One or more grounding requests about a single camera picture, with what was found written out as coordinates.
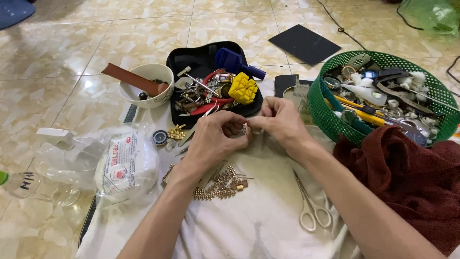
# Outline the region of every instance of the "green plastic bag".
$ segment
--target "green plastic bag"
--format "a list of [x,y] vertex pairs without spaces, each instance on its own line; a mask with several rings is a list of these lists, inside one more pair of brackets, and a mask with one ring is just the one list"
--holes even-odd
[[404,0],[399,12],[415,27],[439,34],[457,34],[460,15],[458,0]]

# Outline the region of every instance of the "black sandpaper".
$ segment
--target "black sandpaper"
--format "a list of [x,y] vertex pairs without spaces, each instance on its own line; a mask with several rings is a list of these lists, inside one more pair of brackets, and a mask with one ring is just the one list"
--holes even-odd
[[311,66],[322,62],[341,49],[337,44],[300,24],[268,41]]

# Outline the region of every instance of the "white cloth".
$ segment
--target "white cloth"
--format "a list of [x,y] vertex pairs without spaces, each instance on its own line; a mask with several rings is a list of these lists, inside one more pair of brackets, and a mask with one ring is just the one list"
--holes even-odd
[[[268,82],[264,96],[273,95]],[[151,111],[148,119],[156,130],[172,126],[168,106]],[[334,143],[316,126],[307,128],[330,152]],[[80,248],[78,259],[115,259],[142,218],[163,190],[161,178],[170,164],[179,161],[174,155],[159,150],[160,175],[147,205],[119,205],[103,211],[98,206]],[[232,154],[226,165],[254,180],[234,197],[212,201],[193,200],[182,221],[173,258],[191,259],[347,259],[362,258],[346,225],[325,197],[321,186],[299,164],[293,163],[264,135],[255,137],[250,147]],[[333,217],[332,226],[309,233],[299,224],[303,210],[302,196],[293,168],[312,200],[327,208]]]

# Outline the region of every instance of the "white bowl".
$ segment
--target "white bowl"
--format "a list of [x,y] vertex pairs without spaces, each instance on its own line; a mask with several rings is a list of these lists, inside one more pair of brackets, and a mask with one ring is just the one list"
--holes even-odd
[[128,102],[139,108],[146,109],[156,108],[169,102],[174,91],[174,75],[169,67],[162,64],[145,64],[134,68],[131,72],[149,80],[160,79],[164,82],[168,82],[169,86],[163,93],[155,97],[148,97],[147,100],[139,100],[139,94],[144,91],[128,83],[120,82],[120,94]]

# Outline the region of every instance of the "tile floor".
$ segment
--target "tile floor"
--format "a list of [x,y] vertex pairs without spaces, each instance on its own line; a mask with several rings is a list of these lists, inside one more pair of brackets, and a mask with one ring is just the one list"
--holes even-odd
[[[460,55],[459,40],[407,27],[395,5],[380,0],[323,0],[335,19],[366,48],[406,58],[451,90],[445,70]],[[315,0],[37,0],[36,13],[0,30],[0,170],[40,171],[34,137],[40,127],[76,133],[120,124],[126,103],[117,81],[101,75],[108,62],[125,69],[165,63],[178,47],[235,41],[249,64],[268,78],[310,67],[267,40],[301,24],[342,47],[359,50],[337,31]],[[452,70],[460,77],[460,64]],[[72,207],[12,199],[0,189],[3,259],[67,259],[91,203],[82,193]]]

